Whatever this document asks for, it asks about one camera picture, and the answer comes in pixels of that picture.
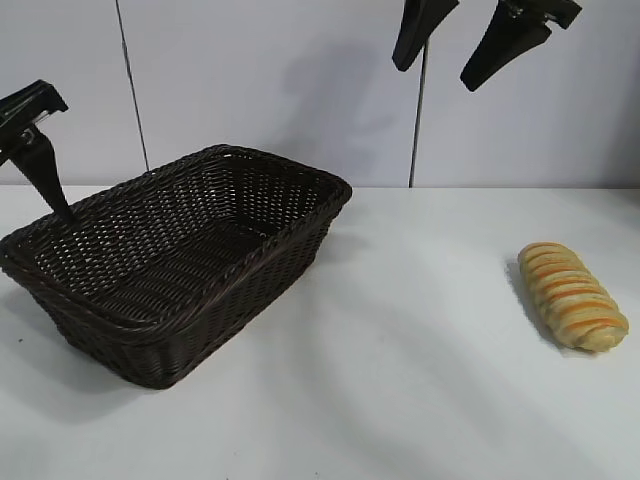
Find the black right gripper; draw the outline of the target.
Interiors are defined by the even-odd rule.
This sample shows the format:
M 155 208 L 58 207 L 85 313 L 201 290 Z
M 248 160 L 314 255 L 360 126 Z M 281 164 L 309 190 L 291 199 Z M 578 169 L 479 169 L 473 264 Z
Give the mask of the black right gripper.
M 392 61 L 408 70 L 458 0 L 405 0 Z M 465 87 L 476 91 L 518 56 L 543 44 L 551 35 L 547 21 L 569 28 L 582 7 L 573 0 L 505 0 L 496 5 L 489 25 L 462 70 Z

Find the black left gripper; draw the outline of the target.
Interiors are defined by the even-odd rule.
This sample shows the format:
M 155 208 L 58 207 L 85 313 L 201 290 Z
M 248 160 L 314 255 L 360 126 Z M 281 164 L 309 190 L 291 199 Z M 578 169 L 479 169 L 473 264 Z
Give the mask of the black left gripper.
M 37 123 L 67 103 L 56 88 L 41 79 L 1 99 L 1 164 L 19 152 L 19 170 L 35 187 L 52 211 L 65 223 L 73 212 L 61 187 L 54 148 L 40 135 Z

